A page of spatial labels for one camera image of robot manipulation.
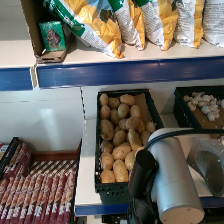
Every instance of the green snack bag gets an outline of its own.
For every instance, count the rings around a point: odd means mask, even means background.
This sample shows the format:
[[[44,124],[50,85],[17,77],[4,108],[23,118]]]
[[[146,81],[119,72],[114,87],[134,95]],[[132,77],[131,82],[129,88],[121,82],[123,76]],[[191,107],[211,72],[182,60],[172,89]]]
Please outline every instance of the green snack bag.
[[[46,51],[64,51],[66,49],[61,22],[53,21],[39,25]]]

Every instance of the blue shelf edge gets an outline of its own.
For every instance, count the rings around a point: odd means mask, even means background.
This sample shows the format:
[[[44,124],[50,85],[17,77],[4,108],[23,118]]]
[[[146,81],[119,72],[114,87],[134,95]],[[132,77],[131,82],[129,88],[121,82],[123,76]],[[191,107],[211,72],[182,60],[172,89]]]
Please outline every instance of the blue shelf edge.
[[[37,67],[40,88],[224,78],[224,56]]]
[[[0,91],[33,90],[30,68],[0,68]]]
[[[220,208],[224,207],[224,198],[219,197],[201,197],[203,208]],[[86,205],[75,206],[75,215],[77,217],[87,215],[111,215],[124,214],[127,212],[129,204],[113,204],[113,205]]]
[[[126,213],[129,204],[75,206],[77,217],[87,215],[111,215]]]

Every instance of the metal cylinder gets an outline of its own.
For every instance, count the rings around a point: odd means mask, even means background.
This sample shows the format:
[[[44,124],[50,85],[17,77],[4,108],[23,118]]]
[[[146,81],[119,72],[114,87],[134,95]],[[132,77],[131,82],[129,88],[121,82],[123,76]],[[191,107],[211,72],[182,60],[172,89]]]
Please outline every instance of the metal cylinder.
[[[151,196],[156,196],[161,222],[199,223],[204,211],[179,140],[160,140],[151,146],[150,152],[159,165]]]

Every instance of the crate of mushrooms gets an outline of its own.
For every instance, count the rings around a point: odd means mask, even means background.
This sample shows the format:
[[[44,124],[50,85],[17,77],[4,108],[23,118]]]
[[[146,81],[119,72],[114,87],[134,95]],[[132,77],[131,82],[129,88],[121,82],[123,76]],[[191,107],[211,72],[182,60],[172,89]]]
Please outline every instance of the crate of mushrooms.
[[[174,115],[180,127],[222,129],[224,88],[222,86],[177,87]]]
[[[148,89],[99,92],[95,189],[108,197],[127,192],[135,155],[163,128]]]

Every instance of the bag of chips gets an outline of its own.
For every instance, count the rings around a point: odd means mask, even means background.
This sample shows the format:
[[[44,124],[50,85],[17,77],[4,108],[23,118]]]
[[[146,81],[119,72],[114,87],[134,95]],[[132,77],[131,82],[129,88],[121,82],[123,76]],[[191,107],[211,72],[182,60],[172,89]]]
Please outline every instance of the bag of chips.
[[[40,0],[86,45],[121,58],[121,33],[108,0]]]
[[[224,47],[224,0],[206,0],[203,17],[204,38]]]
[[[181,45],[199,48],[203,36],[204,0],[176,0],[178,20],[174,39]]]
[[[109,0],[118,20],[122,40],[138,50],[145,47],[145,28],[136,0]]]
[[[177,23],[175,2],[171,0],[136,0],[143,13],[146,37],[161,50],[168,50]]]

